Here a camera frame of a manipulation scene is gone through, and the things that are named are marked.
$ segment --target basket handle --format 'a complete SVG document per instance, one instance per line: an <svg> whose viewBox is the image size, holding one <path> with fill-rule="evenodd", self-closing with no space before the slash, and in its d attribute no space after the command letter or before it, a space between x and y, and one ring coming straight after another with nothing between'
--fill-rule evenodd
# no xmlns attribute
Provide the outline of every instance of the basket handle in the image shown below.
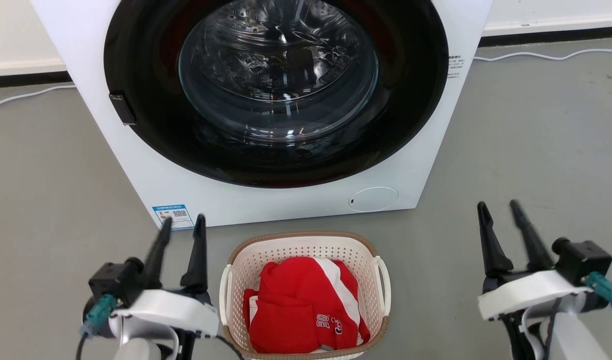
<svg viewBox="0 0 612 360"><path fill-rule="evenodd" d="M226 265L219 282L219 318L221 325L227 326L231 317L231 296L233 295L233 272L231 264Z"/></svg>
<svg viewBox="0 0 612 360"><path fill-rule="evenodd" d="M379 291L379 305L384 316L387 317L391 313L391 277L388 274L388 268L386 268L384 260L379 255L375 256L374 260L377 291ZM383 289L382 281L380 281L380 272L383 279Z"/></svg>

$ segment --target gray floor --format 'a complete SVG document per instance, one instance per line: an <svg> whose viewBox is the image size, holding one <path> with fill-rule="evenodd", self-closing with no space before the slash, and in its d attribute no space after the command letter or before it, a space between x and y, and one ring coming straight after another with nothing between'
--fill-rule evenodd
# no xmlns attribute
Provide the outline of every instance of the gray floor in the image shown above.
<svg viewBox="0 0 612 360"><path fill-rule="evenodd" d="M550 55L586 48L612 48L612 39L528 47ZM0 89L0 99L43 88ZM512 198L549 244L592 239L612 253L612 54L475 63L418 208L210 228L211 294L217 299L224 264L249 237L354 231L375 244L393 287L390 328L364 360L509 359L502 325L477 309L484 272L475 206L488 203L502 246L523 267ZM72 359L89 276L103 262L144 256L155 233L77 91L2 105L0 360ZM190 247L190 232L176 232L165 285L178 283ZM612 311L583 319L612 357ZM84 358L111 359L115 348L95 340ZM235 357L202 340L195 358Z"/></svg>

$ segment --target black door rim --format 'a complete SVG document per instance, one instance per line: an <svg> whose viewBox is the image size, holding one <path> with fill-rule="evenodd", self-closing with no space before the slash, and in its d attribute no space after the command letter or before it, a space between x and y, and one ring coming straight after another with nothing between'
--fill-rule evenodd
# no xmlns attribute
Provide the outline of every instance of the black door rim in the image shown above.
<svg viewBox="0 0 612 360"><path fill-rule="evenodd" d="M194 109L178 76L193 27L226 0L123 0L111 20L104 69L131 129L185 169L221 182L271 189L320 185L388 159L437 107L448 74L448 41L429 0L331 0L370 34L379 57L377 88L360 114L313 141L260 145L217 129Z"/></svg>

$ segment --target white washing machine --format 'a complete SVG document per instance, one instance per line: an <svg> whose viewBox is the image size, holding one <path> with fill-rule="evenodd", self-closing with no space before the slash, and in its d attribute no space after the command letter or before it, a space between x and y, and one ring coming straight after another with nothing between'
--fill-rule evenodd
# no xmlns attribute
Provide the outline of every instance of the white washing machine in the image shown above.
<svg viewBox="0 0 612 360"><path fill-rule="evenodd" d="M492 0L31 0L156 223L415 208Z"/></svg>

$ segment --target black cable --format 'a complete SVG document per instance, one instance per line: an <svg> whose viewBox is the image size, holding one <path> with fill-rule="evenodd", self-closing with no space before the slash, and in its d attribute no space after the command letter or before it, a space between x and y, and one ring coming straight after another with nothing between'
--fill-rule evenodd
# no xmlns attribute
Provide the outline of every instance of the black cable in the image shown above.
<svg viewBox="0 0 612 360"><path fill-rule="evenodd" d="M196 334L191 331L178 330L177 336L179 337L179 346L182 348L181 353L177 354L177 360L191 360L195 348Z"/></svg>
<svg viewBox="0 0 612 360"><path fill-rule="evenodd" d="M217 335L215 336L215 338L221 340L224 344L230 347L235 352L235 354L237 354L239 360L244 360L244 356L242 356L242 353L240 353L237 348L235 348L235 345L231 344L228 340L226 340L226 338L224 338L222 335Z"/></svg>
<svg viewBox="0 0 612 360"><path fill-rule="evenodd" d="M82 360L82 350L84 350L84 342L86 342L87 338L88 335L86 333L81 336L79 344L77 345L77 353L75 354L75 360Z"/></svg>
<svg viewBox="0 0 612 360"><path fill-rule="evenodd" d="M551 355L551 342L553 342L553 327L555 326L555 315L557 315L557 310L560 309L560 303L562 303L561 297L555 300L555 303L553 303L552 309L550 310L548 332L546 333L546 347L544 349L544 356L542 360L548 360Z"/></svg>

